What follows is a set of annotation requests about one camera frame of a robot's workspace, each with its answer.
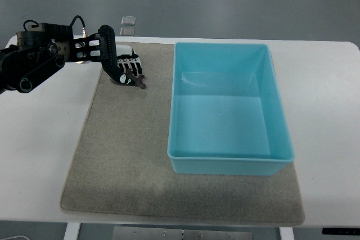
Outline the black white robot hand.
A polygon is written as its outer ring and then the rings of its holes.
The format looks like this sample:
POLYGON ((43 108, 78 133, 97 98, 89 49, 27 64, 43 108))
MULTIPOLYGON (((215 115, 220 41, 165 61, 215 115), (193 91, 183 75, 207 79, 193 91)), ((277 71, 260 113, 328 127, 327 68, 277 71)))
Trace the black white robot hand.
POLYGON ((110 81, 116 85, 135 86, 126 84, 127 77, 125 73, 127 69, 131 69, 134 76, 139 76, 140 74, 143 74, 142 64, 139 55, 135 53, 134 49, 131 46, 122 44, 116 45, 116 55, 120 75, 116 76, 115 79, 110 77, 110 81))

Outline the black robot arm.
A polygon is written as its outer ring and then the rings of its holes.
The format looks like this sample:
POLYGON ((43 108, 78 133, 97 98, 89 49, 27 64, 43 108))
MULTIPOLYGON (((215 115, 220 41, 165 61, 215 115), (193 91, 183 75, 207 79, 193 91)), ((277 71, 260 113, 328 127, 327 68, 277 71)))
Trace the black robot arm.
POLYGON ((34 22, 16 37, 15 46, 1 50, 1 92, 29 93, 68 62, 99 62, 115 82, 123 73, 117 61, 115 32, 108 25, 88 37, 74 38, 72 25, 34 22))

